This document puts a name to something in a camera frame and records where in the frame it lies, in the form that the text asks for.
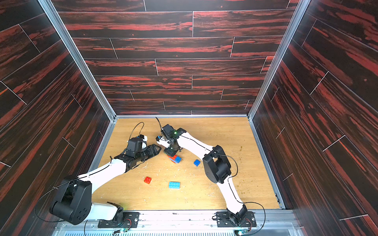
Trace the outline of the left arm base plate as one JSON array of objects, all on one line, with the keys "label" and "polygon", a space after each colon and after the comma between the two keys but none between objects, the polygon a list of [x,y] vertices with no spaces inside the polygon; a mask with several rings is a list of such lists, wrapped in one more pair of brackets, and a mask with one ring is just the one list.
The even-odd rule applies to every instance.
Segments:
[{"label": "left arm base plate", "polygon": [[124,228],[132,229],[137,228],[139,222],[139,212],[123,211],[117,214],[112,220],[99,220],[98,228]]}]

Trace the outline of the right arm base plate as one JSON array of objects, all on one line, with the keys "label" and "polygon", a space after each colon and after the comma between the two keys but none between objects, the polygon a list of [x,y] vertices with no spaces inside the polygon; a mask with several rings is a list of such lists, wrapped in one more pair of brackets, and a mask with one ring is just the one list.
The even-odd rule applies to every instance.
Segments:
[{"label": "right arm base plate", "polygon": [[234,214],[230,211],[218,211],[212,217],[216,221],[219,228],[232,228],[232,227],[249,227],[254,228],[257,226],[255,215],[252,211],[245,212],[244,215]]}]

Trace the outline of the cyan lego brick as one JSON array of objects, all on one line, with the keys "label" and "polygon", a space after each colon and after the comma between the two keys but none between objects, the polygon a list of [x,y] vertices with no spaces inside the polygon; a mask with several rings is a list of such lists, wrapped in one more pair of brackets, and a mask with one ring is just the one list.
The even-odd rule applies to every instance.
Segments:
[{"label": "cyan lego brick", "polygon": [[180,189],[181,183],[180,182],[169,182],[168,188],[169,189]]}]

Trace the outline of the small red lego brick lower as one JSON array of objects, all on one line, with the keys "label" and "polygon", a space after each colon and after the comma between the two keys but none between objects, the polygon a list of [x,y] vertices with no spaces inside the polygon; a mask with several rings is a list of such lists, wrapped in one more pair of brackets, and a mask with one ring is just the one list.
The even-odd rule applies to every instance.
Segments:
[{"label": "small red lego brick lower", "polygon": [[146,178],[144,179],[144,182],[147,183],[147,184],[150,184],[151,180],[152,180],[152,179],[151,179],[150,177],[146,177]]}]

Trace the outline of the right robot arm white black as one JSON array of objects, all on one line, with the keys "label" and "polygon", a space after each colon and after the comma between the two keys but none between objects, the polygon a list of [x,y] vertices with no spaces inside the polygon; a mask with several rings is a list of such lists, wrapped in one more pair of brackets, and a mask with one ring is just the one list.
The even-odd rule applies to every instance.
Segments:
[{"label": "right robot arm white black", "polygon": [[207,145],[184,129],[174,129],[168,124],[160,131],[161,135],[156,141],[165,147],[164,152],[173,157],[178,150],[186,149],[200,158],[207,178],[217,184],[224,197],[229,217],[236,221],[244,219],[248,210],[237,194],[232,180],[231,164],[223,148],[219,145]]}]

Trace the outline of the aluminium front rail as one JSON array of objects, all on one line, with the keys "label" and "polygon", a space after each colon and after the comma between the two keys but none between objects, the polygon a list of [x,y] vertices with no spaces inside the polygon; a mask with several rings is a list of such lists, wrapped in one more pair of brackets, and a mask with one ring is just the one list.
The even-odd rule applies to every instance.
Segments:
[{"label": "aluminium front rail", "polygon": [[118,228],[100,228],[99,221],[60,223],[54,236],[304,236],[291,210],[257,210],[242,227],[224,223],[217,210],[131,211]]}]

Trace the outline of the red long lego brick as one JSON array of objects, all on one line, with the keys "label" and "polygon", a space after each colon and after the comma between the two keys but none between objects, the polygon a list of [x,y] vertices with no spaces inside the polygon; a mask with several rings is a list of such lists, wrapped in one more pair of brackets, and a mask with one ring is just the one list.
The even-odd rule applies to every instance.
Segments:
[{"label": "red long lego brick", "polygon": [[179,163],[180,160],[178,160],[177,157],[178,157],[178,156],[175,155],[175,156],[173,156],[173,157],[169,156],[168,158],[169,158],[172,162],[174,162],[174,163]]}]

